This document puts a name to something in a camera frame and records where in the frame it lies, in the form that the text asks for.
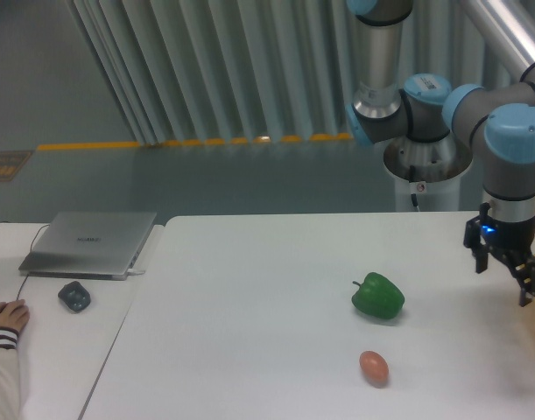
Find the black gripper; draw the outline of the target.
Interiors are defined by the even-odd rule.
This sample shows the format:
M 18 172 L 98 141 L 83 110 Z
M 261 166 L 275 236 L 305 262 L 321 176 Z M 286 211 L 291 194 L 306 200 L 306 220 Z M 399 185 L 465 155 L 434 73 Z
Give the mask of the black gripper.
M 518 304 L 527 306 L 535 298 L 535 216 L 528 220 L 501 221 L 493 217 L 491 204 L 482 203 L 479 214 L 466 223 L 463 245 L 475 257 L 475 272 L 488 268 L 489 255 L 504 262 L 520 288 Z

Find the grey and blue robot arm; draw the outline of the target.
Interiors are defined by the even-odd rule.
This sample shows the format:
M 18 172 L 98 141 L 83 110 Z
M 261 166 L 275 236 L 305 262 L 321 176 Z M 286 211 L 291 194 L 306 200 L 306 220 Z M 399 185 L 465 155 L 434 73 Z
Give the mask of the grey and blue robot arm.
M 461 7 L 515 79 L 497 90 L 466 84 L 448 90 L 427 74 L 397 84 L 403 22 L 410 1 L 350 1 L 368 28 L 363 74 L 346 107 L 354 139 L 376 144 L 402 138 L 437 144 L 453 137 L 483 163 L 483 201 L 463 243 L 475 269 L 490 258 L 506 266 L 519 303 L 535 298 L 535 24 L 517 1 L 464 1 Z

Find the forearm in cream sleeve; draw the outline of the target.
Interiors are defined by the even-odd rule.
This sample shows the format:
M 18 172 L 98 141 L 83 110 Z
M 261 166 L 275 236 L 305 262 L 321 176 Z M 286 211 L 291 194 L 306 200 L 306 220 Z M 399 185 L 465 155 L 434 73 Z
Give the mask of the forearm in cream sleeve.
M 18 333 L 0 327 L 0 419 L 19 419 L 20 373 Z

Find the person's hand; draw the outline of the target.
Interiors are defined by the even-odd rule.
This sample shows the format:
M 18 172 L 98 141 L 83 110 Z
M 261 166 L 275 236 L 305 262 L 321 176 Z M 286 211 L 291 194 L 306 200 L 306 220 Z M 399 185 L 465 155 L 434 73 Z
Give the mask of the person's hand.
M 30 320 L 30 311 L 23 299 L 0 302 L 0 330 L 20 334 Z

